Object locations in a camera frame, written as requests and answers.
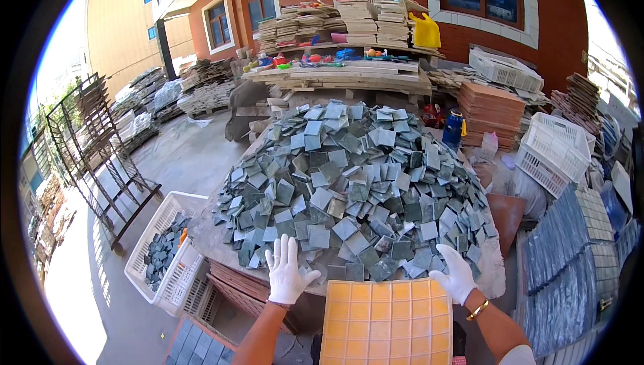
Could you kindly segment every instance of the hand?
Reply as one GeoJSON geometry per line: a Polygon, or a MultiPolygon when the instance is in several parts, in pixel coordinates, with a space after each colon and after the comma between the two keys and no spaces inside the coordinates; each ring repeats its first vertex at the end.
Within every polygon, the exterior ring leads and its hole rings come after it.
{"type": "Polygon", "coordinates": [[[311,281],[322,273],[313,270],[304,277],[298,272],[298,243],[282,234],[281,240],[275,240],[275,259],[266,250],[266,262],[269,265],[270,295],[269,301],[284,305],[293,305],[311,281]]]}
{"type": "Polygon", "coordinates": [[[432,270],[430,277],[438,281],[452,299],[455,299],[461,305],[465,305],[465,300],[470,295],[470,292],[477,288],[470,265],[463,260],[456,250],[447,245],[438,244],[436,249],[443,255],[449,269],[449,275],[447,276],[438,270],[432,270]]]}

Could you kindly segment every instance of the cart wheel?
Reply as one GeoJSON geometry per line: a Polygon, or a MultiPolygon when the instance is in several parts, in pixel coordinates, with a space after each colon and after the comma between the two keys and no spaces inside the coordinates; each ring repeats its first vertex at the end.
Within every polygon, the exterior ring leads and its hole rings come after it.
{"type": "Polygon", "coordinates": [[[116,242],[116,244],[114,244],[112,252],[114,252],[114,254],[117,256],[123,256],[123,254],[125,253],[125,251],[123,250],[123,245],[121,245],[120,242],[116,242]]]}

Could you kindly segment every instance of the stack of terracotta tiles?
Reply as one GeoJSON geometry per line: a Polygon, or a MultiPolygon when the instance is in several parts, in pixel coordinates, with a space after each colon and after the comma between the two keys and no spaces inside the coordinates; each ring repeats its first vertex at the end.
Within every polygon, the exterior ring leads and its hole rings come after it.
{"type": "Polygon", "coordinates": [[[480,147],[484,133],[496,132],[498,149],[512,150],[526,106],[523,101],[502,89],[464,82],[458,102],[467,128],[463,145],[480,147]]]}

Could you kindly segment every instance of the orange object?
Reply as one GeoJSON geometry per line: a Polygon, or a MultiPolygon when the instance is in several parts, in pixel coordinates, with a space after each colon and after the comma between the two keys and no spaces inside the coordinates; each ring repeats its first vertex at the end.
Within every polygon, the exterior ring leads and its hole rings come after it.
{"type": "Polygon", "coordinates": [[[328,282],[320,365],[450,365],[451,299],[436,280],[328,282]]]}
{"type": "Polygon", "coordinates": [[[183,243],[183,241],[188,237],[188,228],[183,228],[183,232],[181,233],[181,236],[179,237],[179,246],[183,243]]]}

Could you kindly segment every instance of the stone tile stack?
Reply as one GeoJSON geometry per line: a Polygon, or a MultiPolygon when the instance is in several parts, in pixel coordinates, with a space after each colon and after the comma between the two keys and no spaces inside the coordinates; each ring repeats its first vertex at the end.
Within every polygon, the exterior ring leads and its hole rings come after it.
{"type": "Polygon", "coordinates": [[[445,268],[438,243],[478,278],[480,248],[498,237],[485,193],[419,123],[405,110],[333,99],[288,109],[230,170],[213,208],[239,265],[264,267],[287,234],[299,242],[300,271],[325,275],[318,283],[426,277],[445,268]]]}

